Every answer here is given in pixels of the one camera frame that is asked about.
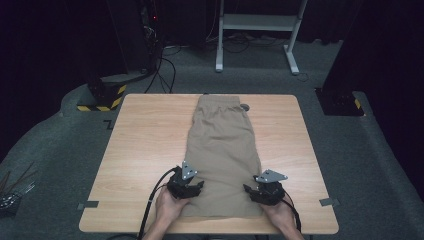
white metal frame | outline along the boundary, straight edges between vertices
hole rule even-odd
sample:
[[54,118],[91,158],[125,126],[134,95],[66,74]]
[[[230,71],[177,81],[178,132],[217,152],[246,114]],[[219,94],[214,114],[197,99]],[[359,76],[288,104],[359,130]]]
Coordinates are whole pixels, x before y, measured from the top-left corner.
[[264,31],[287,31],[292,32],[288,45],[284,45],[284,53],[290,65],[293,75],[299,74],[296,60],[293,56],[293,47],[302,23],[308,0],[302,0],[299,12],[296,16],[277,15],[247,15],[247,14],[224,14],[224,0],[221,0],[219,13],[219,36],[216,53],[216,71],[222,72],[224,69],[224,51],[222,46],[224,29],[238,30],[264,30]]

waistband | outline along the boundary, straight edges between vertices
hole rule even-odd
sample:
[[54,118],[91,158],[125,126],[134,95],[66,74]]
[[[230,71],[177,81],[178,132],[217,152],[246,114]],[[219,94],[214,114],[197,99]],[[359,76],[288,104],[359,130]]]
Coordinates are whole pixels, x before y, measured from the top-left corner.
[[197,106],[240,107],[238,96],[202,95]]

white shelf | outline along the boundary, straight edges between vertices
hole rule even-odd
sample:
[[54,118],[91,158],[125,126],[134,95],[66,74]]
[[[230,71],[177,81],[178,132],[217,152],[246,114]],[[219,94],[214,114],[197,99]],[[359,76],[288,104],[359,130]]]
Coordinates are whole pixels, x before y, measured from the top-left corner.
[[223,29],[293,31],[296,16],[224,14]]

hand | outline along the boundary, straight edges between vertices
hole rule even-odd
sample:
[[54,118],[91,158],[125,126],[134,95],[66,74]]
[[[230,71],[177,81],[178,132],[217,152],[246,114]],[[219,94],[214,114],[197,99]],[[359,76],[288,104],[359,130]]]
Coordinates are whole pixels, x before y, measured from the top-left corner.
[[174,198],[166,186],[162,187],[156,199],[156,219],[143,240],[162,239],[166,230],[180,216],[184,206],[189,202],[190,199]]
[[[293,206],[293,202],[287,195],[284,196],[283,200]],[[293,212],[287,204],[279,202],[275,206],[259,205],[262,207],[271,223],[276,228],[280,229],[287,240],[304,239],[302,234],[296,229]]]
[[190,199],[176,199],[169,192],[168,188],[162,187],[156,199],[156,221],[167,221],[171,224],[180,216],[184,206]]

light wood surface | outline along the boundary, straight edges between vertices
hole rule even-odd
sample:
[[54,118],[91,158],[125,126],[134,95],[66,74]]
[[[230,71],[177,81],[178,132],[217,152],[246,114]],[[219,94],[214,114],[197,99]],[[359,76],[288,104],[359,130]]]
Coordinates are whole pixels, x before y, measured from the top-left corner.
[[[80,221],[84,232],[137,232],[159,178],[185,156],[187,134],[200,95],[129,94],[125,97]],[[333,234],[338,224],[299,108],[291,95],[237,95],[250,106],[262,169],[282,181],[302,221],[304,234]],[[154,220],[152,205],[148,226]],[[265,215],[250,218],[184,217],[172,233],[278,233]]]

